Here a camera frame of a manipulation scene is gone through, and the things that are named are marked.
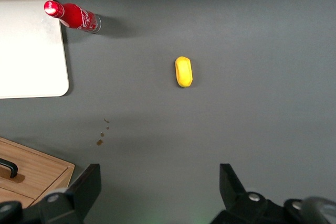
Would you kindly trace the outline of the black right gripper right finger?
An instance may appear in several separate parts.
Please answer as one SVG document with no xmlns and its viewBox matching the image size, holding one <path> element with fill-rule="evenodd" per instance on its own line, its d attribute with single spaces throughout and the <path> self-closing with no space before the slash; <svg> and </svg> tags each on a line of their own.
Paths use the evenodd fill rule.
<svg viewBox="0 0 336 224">
<path fill-rule="evenodd" d="M 230 164 L 220 164 L 219 191 L 225 209 L 211 223 L 335 223 L 335 201 L 308 197 L 279 206 L 246 191 Z"/>
</svg>

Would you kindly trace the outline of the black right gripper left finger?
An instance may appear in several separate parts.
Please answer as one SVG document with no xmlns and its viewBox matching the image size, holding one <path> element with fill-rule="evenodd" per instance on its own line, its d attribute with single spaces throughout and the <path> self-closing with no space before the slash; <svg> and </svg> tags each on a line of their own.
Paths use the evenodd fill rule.
<svg viewBox="0 0 336 224">
<path fill-rule="evenodd" d="M 56 189 L 32 206 L 1 202 L 1 223 L 84 223 L 100 192 L 100 165 L 90 164 L 68 188 Z"/>
</svg>

